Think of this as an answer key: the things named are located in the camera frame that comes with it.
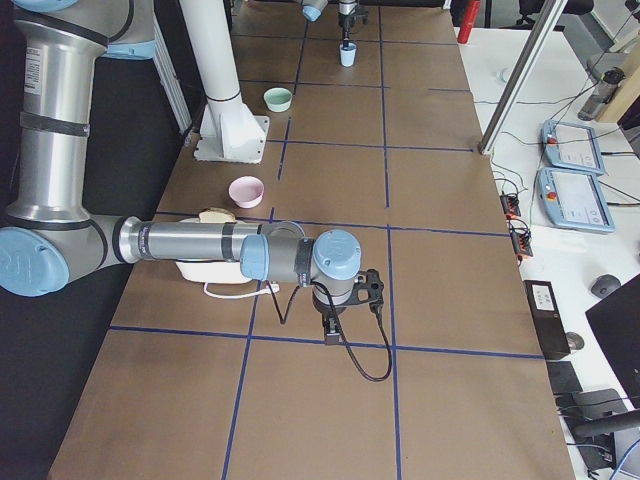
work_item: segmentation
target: blue cable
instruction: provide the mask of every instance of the blue cable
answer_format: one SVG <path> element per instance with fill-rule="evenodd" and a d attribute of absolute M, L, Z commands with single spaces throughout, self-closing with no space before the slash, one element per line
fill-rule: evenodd
<path fill-rule="evenodd" d="M 622 455 L 622 458 L 620 459 L 620 463 L 618 463 L 618 466 L 609 477 L 609 480 L 613 480 L 613 477 L 615 477 L 617 473 L 622 469 L 622 465 L 624 465 L 625 460 L 629 457 L 629 455 L 631 455 L 631 452 L 633 452 L 638 445 L 640 445 L 640 438 L 636 440 L 635 443 L 631 445 L 626 452 L 624 452 L 624 455 Z"/>

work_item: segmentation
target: tablet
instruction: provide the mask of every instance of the tablet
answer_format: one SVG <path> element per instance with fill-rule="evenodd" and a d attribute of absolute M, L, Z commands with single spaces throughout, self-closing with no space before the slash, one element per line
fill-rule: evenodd
<path fill-rule="evenodd" d="M 600 146 L 591 127 L 547 120 L 542 125 L 542 143 L 545 156 L 554 167 L 596 175 L 605 173 Z"/>
<path fill-rule="evenodd" d="M 538 185 L 545 211 L 554 225 L 599 233 L 615 230 L 594 173 L 545 167 L 538 172 Z"/>

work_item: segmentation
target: red bottle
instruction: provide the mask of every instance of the red bottle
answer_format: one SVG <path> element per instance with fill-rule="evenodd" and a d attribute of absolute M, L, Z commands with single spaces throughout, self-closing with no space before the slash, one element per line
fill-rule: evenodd
<path fill-rule="evenodd" d="M 469 40 L 469 35 L 471 34 L 471 29 L 476 21 L 479 10 L 480 0 L 470 0 L 467 4 L 466 10 L 464 11 L 464 19 L 462 20 L 462 25 L 458 32 L 458 43 L 467 43 Z"/>

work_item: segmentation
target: light blue joint cap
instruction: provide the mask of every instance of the light blue joint cap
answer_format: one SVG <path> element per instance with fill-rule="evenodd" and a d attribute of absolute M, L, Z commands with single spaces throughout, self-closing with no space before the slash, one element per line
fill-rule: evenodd
<path fill-rule="evenodd" d="M 349 280 L 360 271 L 362 249 L 358 239 L 344 230 L 330 230 L 313 245 L 313 260 L 318 269 L 335 280 Z"/>
<path fill-rule="evenodd" d="M 48 13 L 64 10 L 78 0 L 13 0 L 13 3 L 30 12 Z"/>
<path fill-rule="evenodd" d="M 322 12 L 318 10 L 316 7 L 312 7 L 311 5 L 305 5 L 302 7 L 302 15 L 304 18 L 309 20 L 310 22 L 315 22 Z"/>
<path fill-rule="evenodd" d="M 69 283 L 69 267 L 48 240 L 18 227 L 0 228 L 0 286 L 39 297 Z"/>
<path fill-rule="evenodd" d="M 149 60 L 156 53 L 156 41 L 141 43 L 112 43 L 103 57 L 119 60 Z"/>
<path fill-rule="evenodd" d="M 269 273 L 269 244 L 265 235 L 247 235 L 240 249 L 240 272 L 264 281 Z"/>

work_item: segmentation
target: pink bowl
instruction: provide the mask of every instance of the pink bowl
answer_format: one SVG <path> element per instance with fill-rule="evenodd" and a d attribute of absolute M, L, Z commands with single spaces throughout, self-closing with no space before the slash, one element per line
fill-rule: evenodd
<path fill-rule="evenodd" d="M 262 201 L 264 184 L 256 177 L 236 178 L 229 185 L 229 196 L 240 208 L 252 208 Z"/>

